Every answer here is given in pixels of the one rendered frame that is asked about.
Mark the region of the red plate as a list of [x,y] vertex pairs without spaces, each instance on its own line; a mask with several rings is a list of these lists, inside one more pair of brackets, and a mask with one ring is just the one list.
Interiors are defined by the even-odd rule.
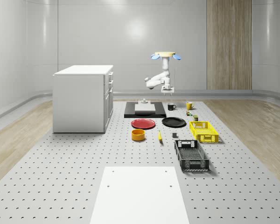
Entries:
[[155,127],[155,122],[151,119],[135,119],[131,125],[137,129],[150,129]]

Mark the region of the black plate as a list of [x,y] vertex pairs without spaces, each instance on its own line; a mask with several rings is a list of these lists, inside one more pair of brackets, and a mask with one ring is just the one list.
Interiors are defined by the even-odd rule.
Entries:
[[167,117],[162,120],[163,125],[173,128],[186,126],[186,121],[177,117]]

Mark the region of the white cabinet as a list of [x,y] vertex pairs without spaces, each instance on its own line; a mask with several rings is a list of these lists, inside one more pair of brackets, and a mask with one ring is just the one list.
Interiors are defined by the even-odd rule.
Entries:
[[113,65],[73,65],[53,75],[53,132],[105,133],[113,111]]

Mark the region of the yellow basket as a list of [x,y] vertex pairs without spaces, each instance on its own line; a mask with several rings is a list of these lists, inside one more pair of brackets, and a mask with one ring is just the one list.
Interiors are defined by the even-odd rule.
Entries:
[[208,121],[191,121],[189,128],[195,140],[200,142],[218,142],[219,134]]

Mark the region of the white board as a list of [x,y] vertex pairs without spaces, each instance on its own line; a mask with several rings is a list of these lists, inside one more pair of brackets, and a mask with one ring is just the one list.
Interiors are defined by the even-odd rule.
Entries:
[[189,224],[174,167],[105,167],[90,224]]

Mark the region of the dark grey basket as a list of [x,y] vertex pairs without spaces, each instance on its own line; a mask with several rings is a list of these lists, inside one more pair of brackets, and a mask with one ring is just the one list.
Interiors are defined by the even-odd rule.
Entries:
[[182,170],[209,170],[209,158],[197,140],[175,140],[175,151]]

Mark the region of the yellow bowl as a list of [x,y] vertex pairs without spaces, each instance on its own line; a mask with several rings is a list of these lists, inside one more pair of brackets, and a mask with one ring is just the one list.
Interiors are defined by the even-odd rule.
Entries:
[[145,139],[145,131],[143,129],[132,130],[132,140],[142,141]]

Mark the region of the black stove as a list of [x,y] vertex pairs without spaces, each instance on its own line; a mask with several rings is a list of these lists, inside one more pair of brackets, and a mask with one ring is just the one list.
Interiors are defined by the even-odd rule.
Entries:
[[166,112],[164,110],[162,102],[154,102],[152,101],[152,104],[155,105],[155,113],[135,113],[135,104],[137,102],[127,102],[124,118],[166,118]]

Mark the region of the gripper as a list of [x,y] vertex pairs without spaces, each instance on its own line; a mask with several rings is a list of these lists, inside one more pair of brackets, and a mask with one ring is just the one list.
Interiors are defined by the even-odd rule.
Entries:
[[169,86],[166,86],[166,85],[163,85],[162,88],[161,88],[161,92],[166,95],[166,94],[170,94],[170,96],[174,93],[175,89],[174,87],[169,87]]

